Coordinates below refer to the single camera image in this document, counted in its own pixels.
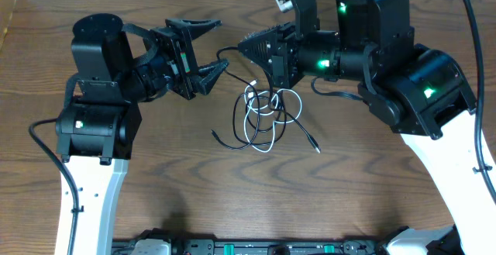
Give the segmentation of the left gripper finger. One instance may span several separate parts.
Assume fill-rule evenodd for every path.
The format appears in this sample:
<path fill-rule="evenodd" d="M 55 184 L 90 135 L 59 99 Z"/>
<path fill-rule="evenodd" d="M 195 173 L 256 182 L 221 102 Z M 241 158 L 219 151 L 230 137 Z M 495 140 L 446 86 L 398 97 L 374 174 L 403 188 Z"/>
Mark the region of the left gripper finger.
<path fill-rule="evenodd" d="M 222 25 L 220 19 L 166 19 L 166 26 L 180 33 L 184 38 L 196 40 L 200 36 Z"/>
<path fill-rule="evenodd" d="M 208 95 L 228 66 L 229 61 L 227 59 L 220 59 L 201 66 L 198 73 L 191 77 L 193 92 Z"/>

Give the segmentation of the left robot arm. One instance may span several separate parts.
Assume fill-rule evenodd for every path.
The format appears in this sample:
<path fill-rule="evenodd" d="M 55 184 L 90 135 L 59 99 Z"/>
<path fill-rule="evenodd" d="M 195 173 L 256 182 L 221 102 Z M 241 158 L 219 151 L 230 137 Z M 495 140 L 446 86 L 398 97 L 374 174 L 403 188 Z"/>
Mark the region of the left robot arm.
<path fill-rule="evenodd" d="M 100 13 L 74 24 L 77 73 L 56 120 L 63 166 L 58 254 L 109 254 L 119 192 L 142 116 L 139 105 L 172 91 L 207 95 L 227 60 L 199 65 L 192 43 L 218 19 L 167 19 L 144 29 Z"/>

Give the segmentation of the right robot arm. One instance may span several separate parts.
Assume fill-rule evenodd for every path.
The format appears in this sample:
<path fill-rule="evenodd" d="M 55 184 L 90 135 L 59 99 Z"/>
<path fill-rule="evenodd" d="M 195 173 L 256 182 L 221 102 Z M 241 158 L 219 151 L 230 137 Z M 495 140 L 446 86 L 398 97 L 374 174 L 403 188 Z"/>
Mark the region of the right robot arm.
<path fill-rule="evenodd" d="M 371 114 L 401 136 L 433 179 L 454 224 L 401 228 L 378 254 L 493 254 L 495 163 L 481 130 L 482 87 L 447 53 L 414 41 L 409 0 L 336 0 L 339 28 L 319 27 L 316 0 L 276 0 L 295 19 L 239 43 L 279 88 L 304 76 L 357 82 Z"/>

